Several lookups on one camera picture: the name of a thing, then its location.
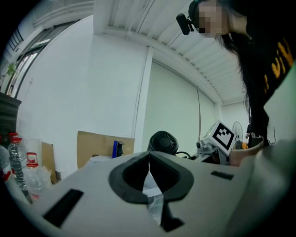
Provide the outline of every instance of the white ceiling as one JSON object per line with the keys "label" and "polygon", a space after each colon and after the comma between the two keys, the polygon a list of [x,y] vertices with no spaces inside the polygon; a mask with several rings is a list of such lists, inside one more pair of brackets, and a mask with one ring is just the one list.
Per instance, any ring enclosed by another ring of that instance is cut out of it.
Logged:
{"label": "white ceiling", "polygon": [[192,0],[113,0],[108,26],[157,40],[192,64],[212,85],[224,105],[244,100],[237,58],[197,31],[185,36],[176,21],[188,16]]}

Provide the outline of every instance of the black fan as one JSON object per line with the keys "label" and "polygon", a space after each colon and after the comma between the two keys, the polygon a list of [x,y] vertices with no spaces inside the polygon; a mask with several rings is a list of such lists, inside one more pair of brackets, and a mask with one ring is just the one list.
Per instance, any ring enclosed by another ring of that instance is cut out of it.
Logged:
{"label": "black fan", "polygon": [[161,151],[175,155],[178,147],[176,138],[166,131],[158,131],[150,138],[147,150]]}

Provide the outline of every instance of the cardboard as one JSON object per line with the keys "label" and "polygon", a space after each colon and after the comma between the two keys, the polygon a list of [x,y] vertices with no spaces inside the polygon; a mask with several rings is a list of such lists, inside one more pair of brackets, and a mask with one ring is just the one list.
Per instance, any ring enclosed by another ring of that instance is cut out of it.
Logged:
{"label": "cardboard", "polygon": [[54,146],[45,142],[41,142],[42,164],[51,171],[50,180],[53,184],[57,183],[56,166],[54,159]]}
{"label": "cardboard", "polygon": [[124,143],[123,156],[134,153],[135,140],[133,138],[111,137],[79,131],[77,133],[77,167],[85,166],[93,155],[112,156],[114,140]]}

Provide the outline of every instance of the plastic bottle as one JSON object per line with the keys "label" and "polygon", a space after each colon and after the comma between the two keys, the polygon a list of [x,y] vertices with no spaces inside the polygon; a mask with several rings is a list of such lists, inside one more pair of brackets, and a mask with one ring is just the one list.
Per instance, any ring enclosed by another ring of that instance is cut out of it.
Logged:
{"label": "plastic bottle", "polygon": [[0,173],[4,181],[12,175],[12,170],[9,162],[9,152],[8,150],[0,145]]}
{"label": "plastic bottle", "polygon": [[35,201],[39,195],[50,188],[50,172],[44,167],[39,167],[36,153],[28,152],[27,159],[28,163],[23,169],[24,180],[31,199]]}
{"label": "plastic bottle", "polygon": [[12,139],[12,143],[8,147],[8,152],[10,165],[12,168],[12,173],[15,176],[15,180],[20,189],[25,191],[27,190],[27,188],[25,185],[24,174],[22,169],[26,167],[27,159],[20,148],[21,141],[21,138],[14,137]]}

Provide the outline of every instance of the black hair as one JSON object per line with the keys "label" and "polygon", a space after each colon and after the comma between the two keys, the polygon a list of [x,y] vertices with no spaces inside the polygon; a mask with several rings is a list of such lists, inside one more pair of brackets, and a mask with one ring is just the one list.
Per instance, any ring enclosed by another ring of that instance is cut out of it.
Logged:
{"label": "black hair", "polygon": [[[198,4],[207,0],[193,1],[189,7],[189,17],[193,21],[195,27],[198,27]],[[239,13],[242,16],[252,14],[250,7],[239,0],[217,0],[218,3],[229,9]],[[259,73],[261,65],[256,45],[248,38],[248,36],[236,32],[230,32],[227,35],[217,36],[216,40],[229,52],[235,54],[239,60],[241,78],[246,88],[245,106],[249,118],[252,115],[251,129],[256,134],[261,135],[266,140],[268,116],[263,109],[265,104],[264,79],[260,78]]]}

